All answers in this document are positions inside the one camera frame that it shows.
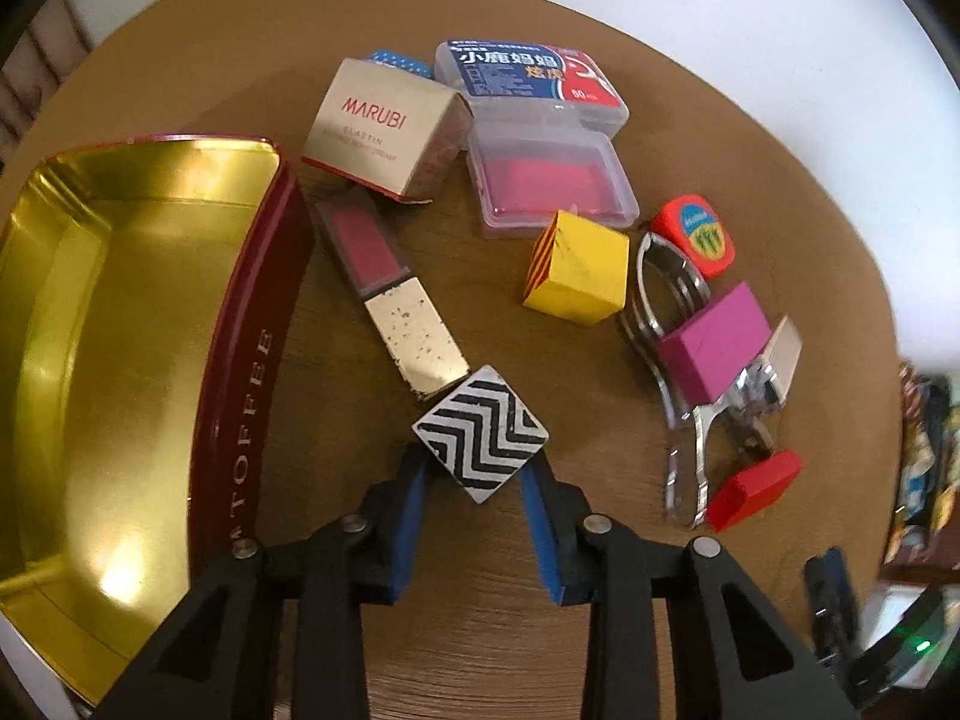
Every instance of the round wooden table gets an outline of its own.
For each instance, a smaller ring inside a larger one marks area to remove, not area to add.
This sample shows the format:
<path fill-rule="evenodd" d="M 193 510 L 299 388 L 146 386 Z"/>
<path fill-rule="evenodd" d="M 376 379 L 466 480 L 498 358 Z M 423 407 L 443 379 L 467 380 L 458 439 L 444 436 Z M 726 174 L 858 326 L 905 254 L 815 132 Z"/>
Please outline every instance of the round wooden table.
<path fill-rule="evenodd" d="M 164 0 L 85 61 L 0 178 L 6 215 L 29 170 L 71 146 L 157 132 L 265 135 L 291 156 L 341 60 L 380 47 L 429 59 L 448 38 L 509 38 L 590 53 L 630 106 L 616 149 L 641 213 L 707 196 L 769 319 L 805 347 L 776 424 L 805 471 L 721 541 L 793 627 L 800 572 L 844 548 L 856 587 L 874 579 L 899 456 L 893 324 L 874 262 L 843 215 L 736 105 L 634 39 L 540 0 Z M 551 431 L 555 473 L 640 536 L 684 543 L 662 516 L 665 429 L 650 374 L 612 320 L 584 328 L 520 306 L 530 241 L 486 241 L 462 159 L 425 207 L 390 224 L 474 370 L 493 365 Z M 275 391 L 259 533 L 301 538 L 392 475 L 421 407 L 331 251 L 301 288 Z M 718 447 L 721 453 L 726 450 Z M 576 716 L 587 610 L 539 585 L 516 483 L 477 506 L 448 478 L 428 498 L 413 582 L 364 610 L 377 717 Z M 661 645 L 664 662 L 669 648 Z"/>

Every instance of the round sticker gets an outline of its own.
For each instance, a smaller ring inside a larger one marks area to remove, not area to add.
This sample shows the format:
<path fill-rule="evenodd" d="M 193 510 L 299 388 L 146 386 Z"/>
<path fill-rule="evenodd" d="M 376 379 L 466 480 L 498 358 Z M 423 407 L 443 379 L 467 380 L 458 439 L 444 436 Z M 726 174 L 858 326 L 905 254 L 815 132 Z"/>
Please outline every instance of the round sticker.
<path fill-rule="evenodd" d="M 680 209 L 680 225 L 693 250 L 716 262 L 727 251 L 727 239 L 716 217 L 699 205 L 688 203 Z"/>

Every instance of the chevron patterned block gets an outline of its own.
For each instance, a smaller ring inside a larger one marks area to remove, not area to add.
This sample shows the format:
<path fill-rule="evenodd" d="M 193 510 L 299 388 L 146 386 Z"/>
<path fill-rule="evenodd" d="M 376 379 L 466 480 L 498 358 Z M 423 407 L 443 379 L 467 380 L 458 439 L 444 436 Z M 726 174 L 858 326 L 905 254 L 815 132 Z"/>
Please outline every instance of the chevron patterned block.
<path fill-rule="evenodd" d="M 489 365 L 429 410 L 414 433 L 477 503 L 496 493 L 550 437 Z"/>

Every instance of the brown striped curtain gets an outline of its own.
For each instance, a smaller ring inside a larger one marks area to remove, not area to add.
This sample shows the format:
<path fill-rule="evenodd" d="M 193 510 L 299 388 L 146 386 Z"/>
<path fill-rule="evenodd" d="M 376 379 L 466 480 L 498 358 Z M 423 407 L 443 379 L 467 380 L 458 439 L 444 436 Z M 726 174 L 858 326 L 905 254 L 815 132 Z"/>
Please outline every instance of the brown striped curtain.
<path fill-rule="evenodd" d="M 87 54 L 67 1 L 47 0 L 0 70 L 0 163 Z"/>

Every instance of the yellow cube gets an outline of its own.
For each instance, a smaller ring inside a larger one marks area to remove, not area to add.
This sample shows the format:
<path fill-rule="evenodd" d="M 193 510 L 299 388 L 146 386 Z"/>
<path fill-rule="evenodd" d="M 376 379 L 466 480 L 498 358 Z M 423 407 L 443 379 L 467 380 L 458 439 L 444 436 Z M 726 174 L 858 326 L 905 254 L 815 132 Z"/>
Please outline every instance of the yellow cube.
<path fill-rule="evenodd" d="M 595 221 L 558 211 L 536 239 L 523 305 L 597 324 L 623 309 L 630 239 Z"/>

